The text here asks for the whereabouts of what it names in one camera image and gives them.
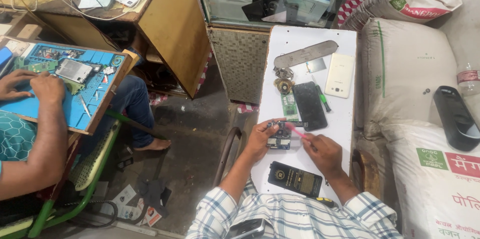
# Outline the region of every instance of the checkered shirt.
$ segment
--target checkered shirt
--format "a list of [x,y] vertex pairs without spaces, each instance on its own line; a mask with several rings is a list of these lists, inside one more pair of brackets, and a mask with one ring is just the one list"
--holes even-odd
[[330,209],[315,199],[288,194],[260,194],[249,180],[239,206],[216,187],[200,201],[186,239],[224,238],[232,225],[263,218],[273,227],[262,238],[397,238],[397,214],[372,194],[350,199],[342,209]]

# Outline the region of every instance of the mosaic tile panel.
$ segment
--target mosaic tile panel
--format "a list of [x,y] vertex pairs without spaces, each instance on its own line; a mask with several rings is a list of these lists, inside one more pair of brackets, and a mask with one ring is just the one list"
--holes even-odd
[[226,95],[260,103],[268,35],[235,30],[208,30]]

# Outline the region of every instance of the hand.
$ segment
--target hand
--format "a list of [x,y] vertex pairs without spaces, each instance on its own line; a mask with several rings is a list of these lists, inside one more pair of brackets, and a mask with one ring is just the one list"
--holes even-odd
[[269,119],[261,124],[255,125],[251,130],[252,133],[248,138],[248,142],[243,150],[243,153],[248,155],[254,162],[262,159],[268,151],[267,139],[275,134],[275,132],[279,129],[278,125],[267,127],[267,124],[271,123],[272,121],[278,122],[285,120],[286,118]]
[[340,178],[345,172],[342,169],[342,147],[324,135],[314,136],[305,133],[309,140],[302,138],[303,148],[325,176],[326,180]]
[[30,80],[30,85],[40,103],[57,103],[62,102],[65,98],[63,79],[50,75],[48,71],[42,72],[37,78]]
[[27,70],[15,70],[0,79],[0,100],[13,100],[21,97],[33,97],[30,92],[19,92],[15,86],[25,80],[38,77],[37,73]]

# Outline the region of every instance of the plastic bottle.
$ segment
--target plastic bottle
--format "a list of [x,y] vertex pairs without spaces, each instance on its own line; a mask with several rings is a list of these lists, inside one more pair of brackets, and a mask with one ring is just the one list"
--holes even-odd
[[480,126],[480,65],[476,61],[463,60],[456,75],[458,90],[473,119]]

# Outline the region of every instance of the blue repair mat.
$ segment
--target blue repair mat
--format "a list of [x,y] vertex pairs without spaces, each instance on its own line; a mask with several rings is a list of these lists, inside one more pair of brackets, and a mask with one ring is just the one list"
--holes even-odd
[[[119,67],[124,60],[124,56],[120,56],[114,53],[81,49],[81,48],[72,48],[59,45],[47,45],[47,44],[36,44],[32,51],[25,57],[25,65],[39,64],[42,62],[55,61],[56,58],[52,58],[49,55],[45,56],[45,50],[48,50],[48,53],[55,51],[59,52],[58,55],[58,64],[62,62],[64,58],[69,58],[76,60],[81,63],[89,64],[103,64],[107,66]],[[68,57],[69,50],[78,50],[84,52],[81,55],[78,55],[77,58]],[[103,83],[104,74],[102,71],[95,74],[94,76],[89,76],[85,81],[85,88],[80,90],[75,95],[72,95],[67,88],[65,87],[65,100],[63,101],[63,111],[65,112],[65,119],[67,121],[67,126],[85,130],[90,123],[90,118],[88,117],[85,109],[80,101],[78,95],[83,97],[85,104],[87,105],[90,115],[93,116],[96,109],[98,108],[103,96],[105,95],[110,83],[112,82],[114,76],[117,74],[110,74],[107,76],[108,82]],[[26,84],[24,87],[17,88],[19,91],[29,91],[33,93],[32,87],[29,84]],[[24,115],[31,118],[39,117],[39,100],[35,98],[24,98],[16,101],[5,101],[0,103],[0,109],[7,112],[16,113],[19,115]]]

